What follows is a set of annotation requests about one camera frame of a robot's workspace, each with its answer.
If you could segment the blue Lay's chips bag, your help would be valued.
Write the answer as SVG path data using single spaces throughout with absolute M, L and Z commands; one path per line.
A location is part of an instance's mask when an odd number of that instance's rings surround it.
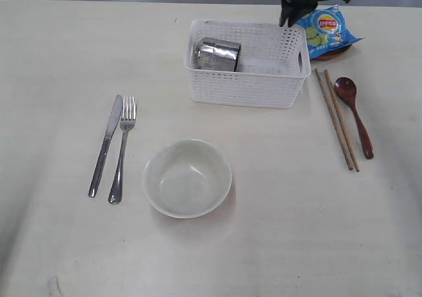
M 339 5 L 312 11 L 300 18 L 297 24 L 305 30 L 310 59 L 318 58 L 329 51 L 339 50 L 361 40 L 347 28 Z

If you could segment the white perforated plastic basket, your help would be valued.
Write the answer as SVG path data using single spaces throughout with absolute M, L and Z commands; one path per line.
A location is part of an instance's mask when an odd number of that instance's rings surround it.
M 236 70 L 199 68 L 205 38 L 239 44 Z M 194 101 L 254 108 L 291 107 L 311 74 L 305 29 L 298 25 L 196 19 L 184 64 Z

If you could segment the brown wooden plate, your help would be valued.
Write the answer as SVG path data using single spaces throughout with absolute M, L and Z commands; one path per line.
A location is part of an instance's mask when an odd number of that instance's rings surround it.
M 322 55 L 320 55 L 316 58 L 313 58 L 313 60 L 315 60 L 315 61 L 328 61 L 328 60 L 331 60 L 331 59 L 334 59 L 336 57 L 341 56 L 343 53 L 347 52 L 350 48 L 351 48 L 351 45 L 348 45 L 348 46 L 344 46 L 344 47 L 339 48 L 339 49 L 328 51 L 325 54 L 322 54 Z

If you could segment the stainless steel mug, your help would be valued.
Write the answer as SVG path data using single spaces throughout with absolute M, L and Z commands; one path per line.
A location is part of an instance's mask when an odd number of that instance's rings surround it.
M 205 37 L 193 46 L 195 69 L 236 72 L 242 46 L 217 38 Z

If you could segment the dark wooden spoon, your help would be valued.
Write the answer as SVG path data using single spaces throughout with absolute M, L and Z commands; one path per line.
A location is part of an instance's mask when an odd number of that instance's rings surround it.
M 355 83 L 348 77 L 339 77 L 336 79 L 334 84 L 334 90 L 337 96 L 351 109 L 355 122 L 357 125 L 357 130 L 359 133 L 359 138 L 363 150 L 363 154 L 366 159 L 374 158 L 374 150 L 372 142 L 370 140 L 369 134 L 357 112 L 356 108 L 356 96 L 357 88 Z

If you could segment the wooden chopstick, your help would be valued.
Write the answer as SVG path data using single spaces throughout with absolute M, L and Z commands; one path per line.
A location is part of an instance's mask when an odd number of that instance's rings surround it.
M 319 73 L 318 69 L 314 69 L 314 72 L 315 72 L 315 75 L 317 77 L 318 84 L 319 84 L 320 90 L 322 92 L 324 101 L 326 103 L 326 107 L 328 109 L 328 113 L 330 114 L 330 118 L 332 120 L 332 124 L 334 126 L 334 129 L 335 129 L 335 132 L 336 132 L 336 135 L 337 135 L 337 138 L 338 138 L 340 147 L 342 149 L 344 158 L 346 160 L 347 167 L 348 167 L 349 170 L 353 170 L 354 167 L 353 167 L 353 164 L 352 164 L 352 161 L 351 161 L 351 157 L 347 153 L 346 143 L 344 142 L 344 138 L 343 138 L 342 134 L 340 133 L 340 128 L 339 128 L 339 125 L 338 125 L 338 121 L 337 121 L 336 116 L 334 115 L 334 109 L 333 109 L 333 105 L 332 105 L 332 103 L 331 103 L 331 101 L 329 99 L 328 91 L 327 91 L 326 87 L 324 86 L 324 83 L 323 83 L 323 81 L 321 79 L 321 76 L 320 76 L 320 73 Z
M 349 133 L 347 131 L 346 123 L 345 123 L 344 118 L 343 118 L 343 113 L 342 113 L 342 110 L 340 108 L 340 105 L 339 105 L 337 96 L 335 94 L 334 85 L 333 85 L 332 80 L 330 78 L 330 74 L 329 74 L 329 72 L 328 72 L 327 69 L 324 70 L 324 76 L 326 77 L 326 82 L 327 82 L 328 87 L 329 87 L 329 90 L 330 90 L 332 101 L 334 103 L 334 107 L 336 109 L 336 113 L 338 115 L 338 119 L 340 121 L 340 126 L 342 128 L 342 133 L 344 134 L 344 139 L 346 141 L 346 146 L 347 146 L 347 149 L 348 149 L 348 152 L 349 152 L 351 161 L 353 162 L 353 166 L 355 168 L 355 171 L 356 172 L 359 172 L 360 171 L 360 168 L 359 168 L 359 165 L 357 163 L 357 159 L 356 159 L 356 156 L 355 156 L 353 147 L 351 145 L 351 140 L 349 138 Z

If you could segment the white ceramic bowl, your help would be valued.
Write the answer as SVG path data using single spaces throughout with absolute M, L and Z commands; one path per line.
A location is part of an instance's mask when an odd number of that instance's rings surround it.
M 233 172 L 227 157 L 213 144 L 184 139 L 156 152 L 145 165 L 141 182 L 155 210 L 190 219 L 211 213 L 225 201 Z

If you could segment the silver metal fork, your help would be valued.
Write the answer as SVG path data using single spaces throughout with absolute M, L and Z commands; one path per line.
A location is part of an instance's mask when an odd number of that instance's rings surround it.
M 127 146 L 129 131 L 135 127 L 136 123 L 136 100 L 133 96 L 125 96 L 123 98 L 123 111 L 119 123 L 122 130 L 121 146 L 119 150 L 119 159 L 113 179 L 113 183 L 109 192 L 108 202 L 112 205 L 119 204 L 123 198 L 123 174 L 124 160 Z

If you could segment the silver metal knife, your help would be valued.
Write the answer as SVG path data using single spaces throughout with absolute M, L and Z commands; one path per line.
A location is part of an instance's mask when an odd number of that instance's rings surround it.
M 115 101 L 111 109 L 111 113 L 110 113 L 109 120 L 107 123 L 102 146 L 101 146 L 100 153 L 96 162 L 96 167 L 94 169 L 92 181 L 88 190 L 89 197 L 95 197 L 98 192 L 99 184 L 102 177 L 102 172 L 103 172 L 104 165 L 106 162 L 109 145 L 111 143 L 111 139 L 113 137 L 117 124 L 119 123 L 122 109 L 123 109 L 123 98 L 121 95 L 117 95 L 115 97 Z

